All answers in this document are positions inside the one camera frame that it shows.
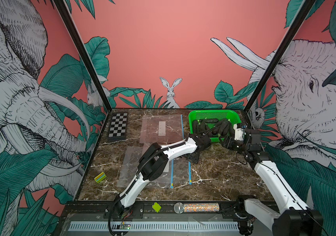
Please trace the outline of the dark purple eggplant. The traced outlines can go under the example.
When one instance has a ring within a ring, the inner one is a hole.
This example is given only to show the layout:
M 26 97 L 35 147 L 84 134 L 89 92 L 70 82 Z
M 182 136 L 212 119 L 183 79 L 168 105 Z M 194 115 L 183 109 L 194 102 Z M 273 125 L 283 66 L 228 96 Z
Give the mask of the dark purple eggplant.
M 230 126 L 231 122 L 228 119 L 222 119 L 215 124 L 212 134 L 220 136 L 227 135 Z

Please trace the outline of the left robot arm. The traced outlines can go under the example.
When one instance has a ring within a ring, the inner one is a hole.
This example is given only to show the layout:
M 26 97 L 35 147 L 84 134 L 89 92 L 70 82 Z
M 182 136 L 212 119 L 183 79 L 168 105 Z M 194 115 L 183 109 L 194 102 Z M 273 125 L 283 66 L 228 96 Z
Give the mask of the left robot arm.
M 198 163 L 200 153 L 210 146 L 211 139 L 208 136 L 196 134 L 189 134 L 186 139 L 169 145 L 153 143 L 140 158 L 130 184 L 115 198 L 116 207 L 130 208 L 147 184 L 158 179 L 172 160 L 184 157 L 192 163 Z

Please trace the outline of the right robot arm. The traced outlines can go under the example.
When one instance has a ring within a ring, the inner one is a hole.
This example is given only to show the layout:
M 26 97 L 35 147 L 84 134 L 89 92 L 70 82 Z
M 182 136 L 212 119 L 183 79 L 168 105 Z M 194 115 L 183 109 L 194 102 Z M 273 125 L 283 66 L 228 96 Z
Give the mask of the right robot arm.
M 222 146 L 244 156 L 269 189 L 279 209 L 275 212 L 260 200 L 249 198 L 244 200 L 246 213 L 263 223 L 274 236 L 320 236 L 324 233 L 323 216 L 318 210 L 311 209 L 290 187 L 261 145 L 260 132 L 237 129 L 234 135 L 220 138 Z

